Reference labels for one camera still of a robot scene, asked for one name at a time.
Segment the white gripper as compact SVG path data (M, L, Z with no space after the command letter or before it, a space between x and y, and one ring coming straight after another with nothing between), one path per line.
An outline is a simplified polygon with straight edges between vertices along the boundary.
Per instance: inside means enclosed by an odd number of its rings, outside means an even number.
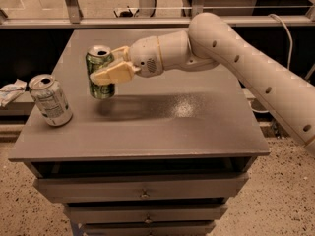
M128 46L122 46L112 50L111 53L115 61L122 62L91 73L91 81L98 86L127 83L134 78L136 73L144 78L159 76L163 73L156 36L139 39L131 45L130 49Z

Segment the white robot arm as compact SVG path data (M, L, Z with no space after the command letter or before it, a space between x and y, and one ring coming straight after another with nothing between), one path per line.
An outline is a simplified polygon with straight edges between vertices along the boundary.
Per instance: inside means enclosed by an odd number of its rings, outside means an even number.
M93 72L99 86L158 76L168 70L197 72L224 65L284 129L315 155L315 87L239 36L212 13L195 16L188 30L150 36L113 51L115 61Z

